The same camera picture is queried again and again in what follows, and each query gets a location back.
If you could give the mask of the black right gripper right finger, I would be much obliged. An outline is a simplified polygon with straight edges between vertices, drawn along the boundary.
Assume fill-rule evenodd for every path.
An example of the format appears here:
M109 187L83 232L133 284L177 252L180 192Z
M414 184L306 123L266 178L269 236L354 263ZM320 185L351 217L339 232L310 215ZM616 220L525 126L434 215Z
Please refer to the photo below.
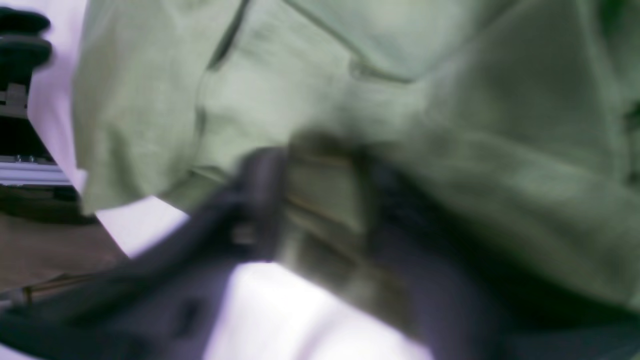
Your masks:
M368 254L406 290L437 360L637 360L639 317L533 275L483 246L429 196L363 152L353 164Z

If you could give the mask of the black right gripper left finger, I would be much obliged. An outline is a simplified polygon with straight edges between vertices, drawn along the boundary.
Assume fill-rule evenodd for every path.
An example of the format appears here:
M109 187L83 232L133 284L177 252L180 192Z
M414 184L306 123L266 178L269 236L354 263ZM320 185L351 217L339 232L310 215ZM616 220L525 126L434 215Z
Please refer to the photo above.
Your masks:
M1 314L1 344L41 360L201 360L238 265L277 252L287 155L262 148L134 260Z

